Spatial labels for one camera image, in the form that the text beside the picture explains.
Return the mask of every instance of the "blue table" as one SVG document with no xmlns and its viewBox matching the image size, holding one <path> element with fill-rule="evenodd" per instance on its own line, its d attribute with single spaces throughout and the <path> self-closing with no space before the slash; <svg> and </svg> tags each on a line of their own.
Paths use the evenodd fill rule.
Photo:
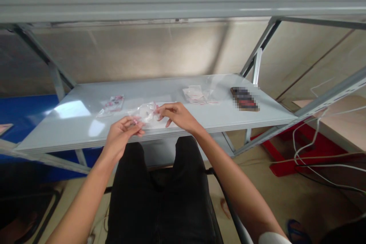
<svg viewBox="0 0 366 244">
<path fill-rule="evenodd" d="M 0 124 L 14 124 L 0 138 L 12 143 L 19 143 L 48 115 L 58 104 L 56 95 L 38 95 L 13 98 L 0 98 Z M 89 167 L 92 167 L 101 153 L 102 148 L 84 149 L 84 155 Z M 75 151 L 53 152 L 51 155 L 78 163 Z M 0 163 L 27 161 L 23 158 L 0 154 Z M 43 182 L 68 180 L 86 176 L 85 174 L 57 167 L 43 165 L 47 176 Z"/>
</svg>

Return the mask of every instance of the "clear plastic bag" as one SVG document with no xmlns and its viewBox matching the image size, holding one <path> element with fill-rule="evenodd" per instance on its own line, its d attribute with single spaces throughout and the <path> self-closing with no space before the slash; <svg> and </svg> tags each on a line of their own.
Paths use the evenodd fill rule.
<svg viewBox="0 0 366 244">
<path fill-rule="evenodd" d="M 125 98 L 123 95 L 112 96 L 109 101 L 104 104 L 103 109 L 97 114 L 97 117 L 111 116 L 115 112 L 122 110 Z"/>
<path fill-rule="evenodd" d="M 138 121 L 141 121 L 144 124 L 150 124 L 157 121 L 158 118 L 160 117 L 156 110 L 157 110 L 156 103 L 150 102 L 142 104 L 140 107 L 136 109 L 128 110 L 127 113 L 129 116 L 139 117 Z"/>
<path fill-rule="evenodd" d="M 213 90 L 203 90 L 200 85 L 191 85 L 183 89 L 187 101 L 196 105 L 218 104 L 213 96 Z"/>
</svg>

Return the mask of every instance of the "blue sandal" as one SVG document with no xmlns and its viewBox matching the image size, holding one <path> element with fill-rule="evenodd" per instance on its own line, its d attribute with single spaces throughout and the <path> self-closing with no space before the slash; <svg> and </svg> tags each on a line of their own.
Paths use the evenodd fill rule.
<svg viewBox="0 0 366 244">
<path fill-rule="evenodd" d="M 294 228 L 291 227 L 292 224 L 300 224 L 300 222 L 294 220 L 294 219 L 290 219 L 288 222 L 287 222 L 287 232 L 288 232 L 288 236 L 289 236 L 289 241 L 292 243 L 292 244 L 312 244 L 311 242 L 311 239 L 310 237 L 308 236 L 307 233 L 305 232 L 301 232 L 301 231 L 298 231 Z M 297 241 L 294 241 L 291 237 L 291 234 L 296 234 L 298 236 L 300 236 L 302 239 L 300 240 L 297 240 Z"/>
</svg>

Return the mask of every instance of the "wooden board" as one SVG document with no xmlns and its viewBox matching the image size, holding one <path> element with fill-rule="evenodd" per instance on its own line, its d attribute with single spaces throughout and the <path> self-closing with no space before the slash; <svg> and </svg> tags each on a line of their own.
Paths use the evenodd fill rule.
<svg viewBox="0 0 366 244">
<path fill-rule="evenodd" d="M 293 101 L 294 104 L 301 108 L 310 102 L 312 100 Z M 362 106 L 366 106 L 366 98 L 361 96 L 347 96 L 330 105 L 326 116 Z M 319 112 L 314 116 L 319 117 L 321 114 L 322 112 Z M 366 151 L 366 108 L 346 114 L 324 117 L 321 119 L 321 123 L 334 130 L 360 150 Z"/>
</svg>

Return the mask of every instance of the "leg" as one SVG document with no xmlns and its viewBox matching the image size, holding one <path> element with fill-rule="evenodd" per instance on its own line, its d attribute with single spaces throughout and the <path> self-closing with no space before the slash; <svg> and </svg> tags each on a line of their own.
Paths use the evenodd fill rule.
<svg viewBox="0 0 366 244">
<path fill-rule="evenodd" d="M 161 197 L 159 234 L 166 242 L 210 243 L 215 238 L 205 165 L 192 136 L 180 137 L 171 180 Z"/>
<path fill-rule="evenodd" d="M 127 144 L 114 177 L 106 243 L 151 242 L 157 203 L 141 144 Z"/>
</svg>

